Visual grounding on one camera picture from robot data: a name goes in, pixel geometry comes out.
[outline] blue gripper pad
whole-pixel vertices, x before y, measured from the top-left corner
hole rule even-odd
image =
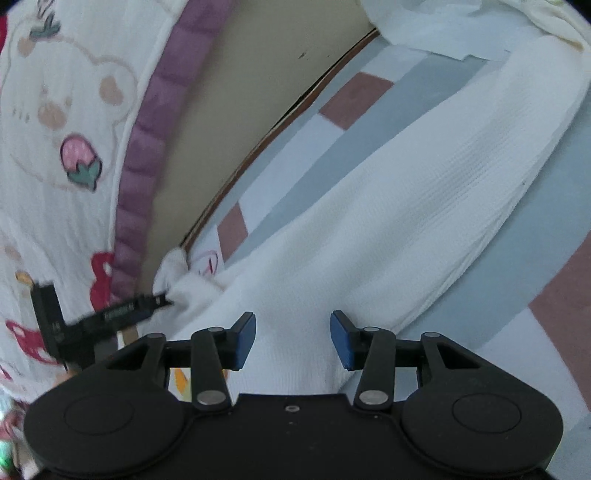
[[[343,312],[335,310],[330,315],[330,338],[343,367],[350,371],[355,369],[355,354],[351,345],[351,333],[358,333],[357,328]]]
[[[236,365],[232,370],[240,370],[251,351],[256,337],[256,316],[252,312],[245,312],[230,329],[238,334],[236,343]]]

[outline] white cloth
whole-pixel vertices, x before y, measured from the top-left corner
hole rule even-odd
[[[213,279],[183,274],[183,256],[171,253],[157,287],[171,284],[176,304],[141,333],[186,339],[249,310],[257,335],[244,369],[230,373],[233,397],[338,391],[349,374],[330,340],[330,313],[398,332],[425,311],[529,188],[590,77],[587,50],[550,35],[523,44]]]
[[[473,55],[501,61],[524,40],[539,37],[540,29],[581,43],[588,29],[563,0],[362,0],[362,5],[391,44],[458,60]]]

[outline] beige wall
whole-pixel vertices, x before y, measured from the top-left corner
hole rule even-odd
[[[370,29],[355,0],[236,0],[171,142],[141,289],[257,142]]]

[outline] purple trim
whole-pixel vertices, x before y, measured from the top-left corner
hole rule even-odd
[[[232,0],[189,0],[154,70],[131,131],[115,218],[111,299],[135,293],[146,249],[152,200],[169,139]]]

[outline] white towel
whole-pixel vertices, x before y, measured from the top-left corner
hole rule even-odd
[[[330,340],[330,313],[399,332],[445,292],[571,123],[589,87],[590,57],[549,35],[523,44],[211,280],[182,275],[184,259],[172,253],[157,287],[169,283],[176,305],[142,333],[186,339],[250,310],[257,336],[244,369],[229,376],[234,398],[338,391],[350,374]]]

